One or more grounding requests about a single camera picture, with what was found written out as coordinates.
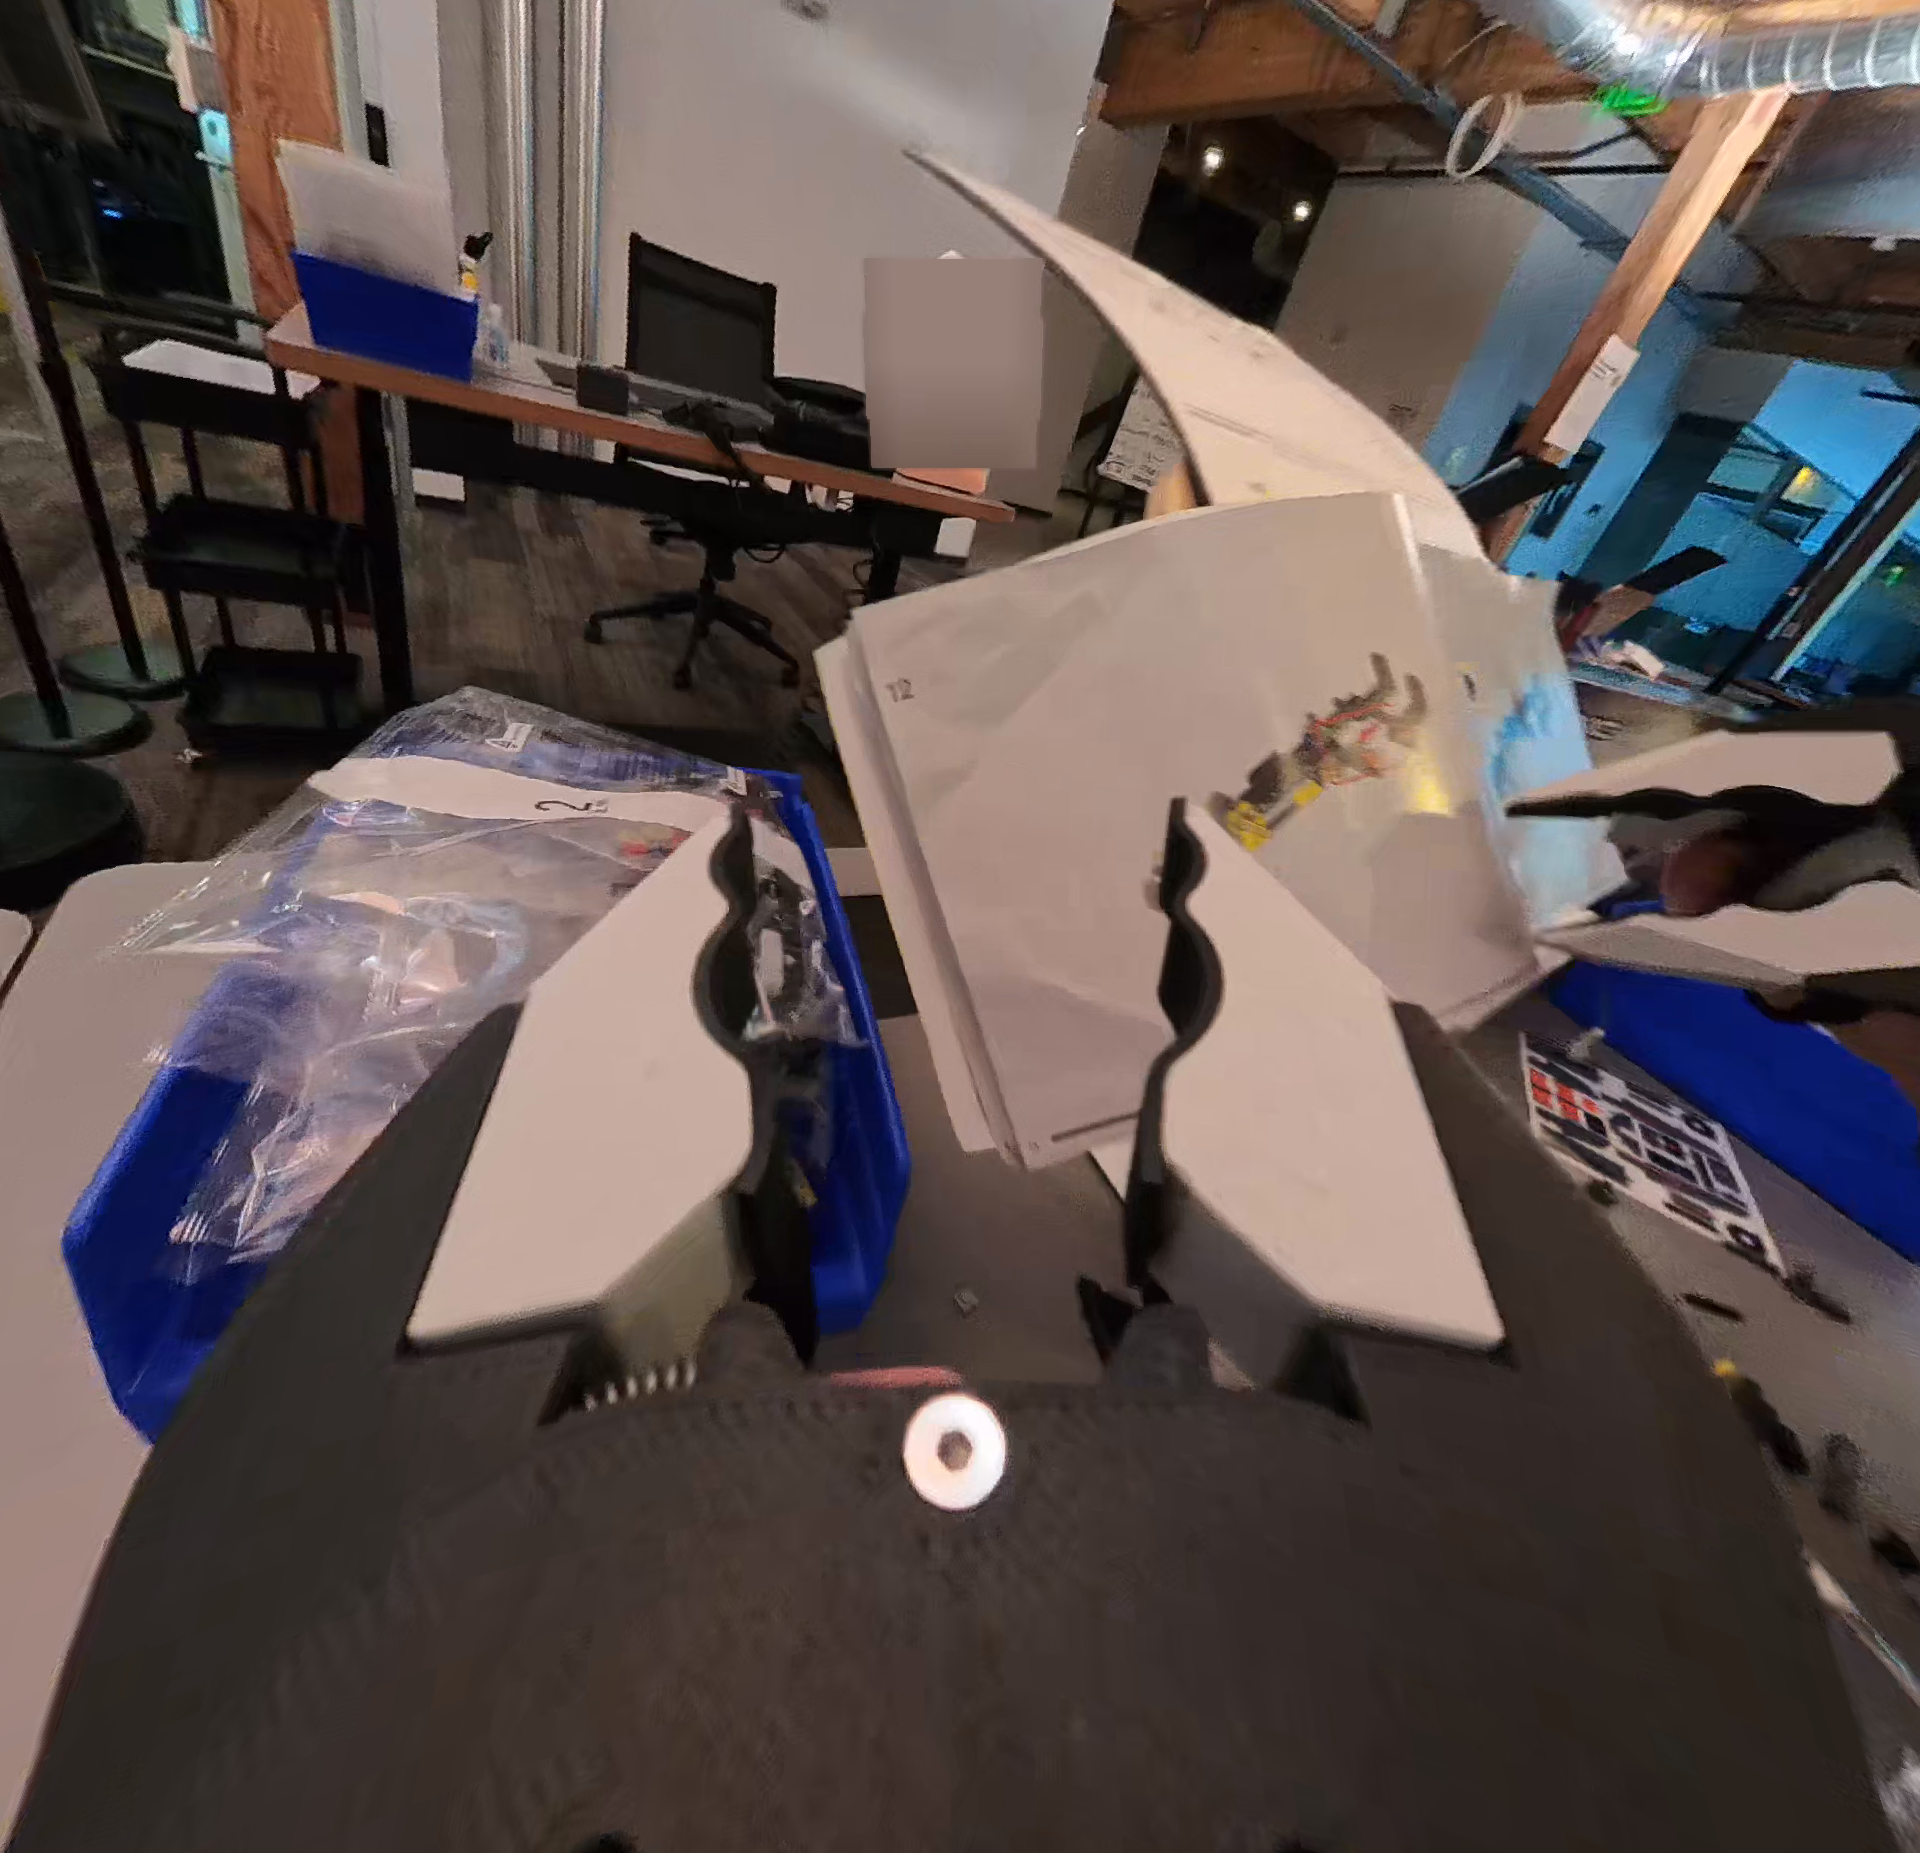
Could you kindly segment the black utility cart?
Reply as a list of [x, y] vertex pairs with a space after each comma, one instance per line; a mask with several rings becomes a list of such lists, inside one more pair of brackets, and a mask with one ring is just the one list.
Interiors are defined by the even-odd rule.
[[[170, 619], [188, 758], [348, 753], [368, 726], [346, 605], [364, 547], [330, 511], [319, 383], [234, 338], [143, 320], [106, 320], [89, 367], [129, 450], [130, 553]], [[202, 438], [271, 450], [284, 500], [216, 497]]]

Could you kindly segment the silver vertical pipe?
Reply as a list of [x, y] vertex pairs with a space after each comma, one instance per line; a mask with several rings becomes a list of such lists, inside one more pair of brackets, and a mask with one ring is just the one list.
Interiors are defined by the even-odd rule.
[[537, 11], [478, 0], [492, 295], [511, 339], [538, 330]]
[[558, 0], [558, 325], [599, 359], [607, 0]]

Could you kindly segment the wooden office desk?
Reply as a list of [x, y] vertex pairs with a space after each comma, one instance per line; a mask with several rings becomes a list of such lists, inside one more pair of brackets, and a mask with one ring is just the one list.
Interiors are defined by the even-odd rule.
[[727, 453], [700, 428], [580, 407], [549, 381], [453, 379], [343, 353], [313, 335], [303, 304], [270, 329], [266, 356], [287, 370], [351, 392], [367, 599], [377, 685], [388, 712], [417, 700], [402, 528], [411, 470], [400, 458], [412, 407], [435, 411], [426, 447], [431, 471], [618, 508], [702, 550], [705, 572], [693, 589], [612, 611], [613, 617], [690, 617], [674, 689], [688, 689], [695, 656], [718, 625], [776, 657], [784, 685], [799, 685], [796, 661], [773, 638], [771, 625], [722, 595], [744, 552], [857, 550], [870, 558], [862, 594], [885, 599], [895, 594], [900, 563], [932, 556], [945, 523], [1012, 521], [1011, 506], [985, 493], [941, 480], [855, 471], [751, 444]]

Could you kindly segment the printed instruction sheet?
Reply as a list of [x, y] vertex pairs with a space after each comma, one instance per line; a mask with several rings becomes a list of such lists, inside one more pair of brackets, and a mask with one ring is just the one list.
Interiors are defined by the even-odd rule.
[[1480, 553], [1475, 521], [1420, 450], [1275, 333], [943, 156], [908, 148], [908, 161], [1038, 256], [1125, 347], [1203, 502], [1392, 493], [1422, 544]]

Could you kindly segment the small blue bin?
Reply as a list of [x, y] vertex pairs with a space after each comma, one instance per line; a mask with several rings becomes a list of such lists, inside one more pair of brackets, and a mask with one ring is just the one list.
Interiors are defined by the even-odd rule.
[[478, 297], [388, 278], [336, 258], [292, 251], [313, 342], [328, 353], [468, 383]]

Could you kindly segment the white sticker sheet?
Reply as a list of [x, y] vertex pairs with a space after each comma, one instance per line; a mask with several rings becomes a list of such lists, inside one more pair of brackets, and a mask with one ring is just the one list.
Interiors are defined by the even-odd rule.
[[1518, 1058], [1530, 1131], [1564, 1170], [1785, 1279], [1780, 1246], [1716, 1120], [1528, 1031]]

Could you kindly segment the silver ventilation duct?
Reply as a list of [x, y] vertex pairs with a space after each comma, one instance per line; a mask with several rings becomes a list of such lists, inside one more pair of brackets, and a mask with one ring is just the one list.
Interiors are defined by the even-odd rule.
[[1663, 99], [1902, 91], [1917, 0], [1475, 0], [1595, 85]]

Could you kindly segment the lego instruction booklet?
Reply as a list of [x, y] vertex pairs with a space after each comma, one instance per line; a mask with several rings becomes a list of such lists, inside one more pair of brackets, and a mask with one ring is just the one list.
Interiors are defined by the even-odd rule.
[[1549, 585], [1415, 530], [1390, 493], [1201, 508], [872, 605], [825, 646], [973, 1146], [1045, 1167], [1136, 1111], [1177, 798], [1454, 1031], [1620, 886], [1604, 828], [1506, 811], [1591, 767]]

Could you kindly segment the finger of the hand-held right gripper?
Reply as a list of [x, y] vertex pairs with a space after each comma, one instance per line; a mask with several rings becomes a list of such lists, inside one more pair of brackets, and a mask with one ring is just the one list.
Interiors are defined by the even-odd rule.
[[1595, 965], [1751, 991], [1916, 993], [1917, 892], [1912, 878], [1858, 879], [1806, 909], [1588, 915], [1531, 940]]
[[1886, 727], [1733, 727], [1609, 760], [1506, 802], [1513, 819], [1909, 834], [1909, 743]]

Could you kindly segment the white paper sheets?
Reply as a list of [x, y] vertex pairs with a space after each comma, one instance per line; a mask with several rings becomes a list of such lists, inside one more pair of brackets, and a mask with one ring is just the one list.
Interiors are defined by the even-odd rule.
[[456, 288], [460, 236], [444, 182], [300, 139], [275, 140], [297, 253], [421, 288]]

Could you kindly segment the white paper notice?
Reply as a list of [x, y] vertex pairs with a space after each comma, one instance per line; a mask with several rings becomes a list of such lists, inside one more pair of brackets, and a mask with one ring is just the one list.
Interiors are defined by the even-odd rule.
[[1563, 457], [1578, 453], [1624, 379], [1630, 378], [1638, 358], [1636, 347], [1610, 333], [1595, 350], [1584, 375], [1578, 378], [1553, 425], [1548, 431], [1548, 445]]

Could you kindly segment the clear bags of lego parts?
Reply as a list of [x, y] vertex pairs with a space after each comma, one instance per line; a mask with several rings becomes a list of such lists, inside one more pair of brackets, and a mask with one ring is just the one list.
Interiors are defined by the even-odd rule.
[[825, 1202], [835, 1058], [858, 1050], [799, 801], [767, 769], [485, 689], [388, 720], [145, 913], [132, 958], [202, 960], [202, 1013], [155, 1061], [239, 1086], [234, 1128], [157, 1188], [163, 1286], [271, 1260], [456, 1042], [744, 806], [757, 1009], [789, 1163]]

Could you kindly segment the blue storage bin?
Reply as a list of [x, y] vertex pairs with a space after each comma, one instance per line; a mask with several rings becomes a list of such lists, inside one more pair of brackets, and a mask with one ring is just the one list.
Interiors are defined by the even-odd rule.
[[1549, 975], [1548, 999], [1917, 1262], [1916, 1108], [1877, 1068], [1819, 1027], [1764, 1015], [1731, 985], [1572, 964]]
[[[821, 1333], [872, 1313], [909, 1155], [877, 1006], [804, 781], [708, 776], [700, 810], [755, 796], [753, 1035], [787, 1061], [784, 1130], [812, 1231]], [[129, 952], [208, 952], [213, 975], [65, 1229], [65, 1265], [122, 1417], [168, 1425], [218, 1333], [305, 1216], [469, 1025], [684, 836], [676, 817], [568, 820], [402, 810], [325, 792], [218, 860]]]

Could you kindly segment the black desk equipment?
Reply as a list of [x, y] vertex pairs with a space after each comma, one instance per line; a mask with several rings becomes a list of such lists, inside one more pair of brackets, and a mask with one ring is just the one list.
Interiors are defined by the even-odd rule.
[[865, 402], [839, 388], [829, 388], [825, 396], [792, 395], [789, 381], [780, 379], [771, 400], [748, 402], [622, 367], [578, 361], [552, 364], [548, 370], [586, 411], [652, 416], [698, 432], [716, 445], [745, 440], [855, 471], [873, 466]]

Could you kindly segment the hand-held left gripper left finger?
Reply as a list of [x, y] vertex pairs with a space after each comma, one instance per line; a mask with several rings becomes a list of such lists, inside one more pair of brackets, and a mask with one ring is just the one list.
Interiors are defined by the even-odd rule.
[[753, 824], [693, 831], [530, 989], [405, 1321], [411, 1346], [580, 1329], [690, 1361], [755, 1297], [819, 1353], [806, 1208], [757, 1009]]

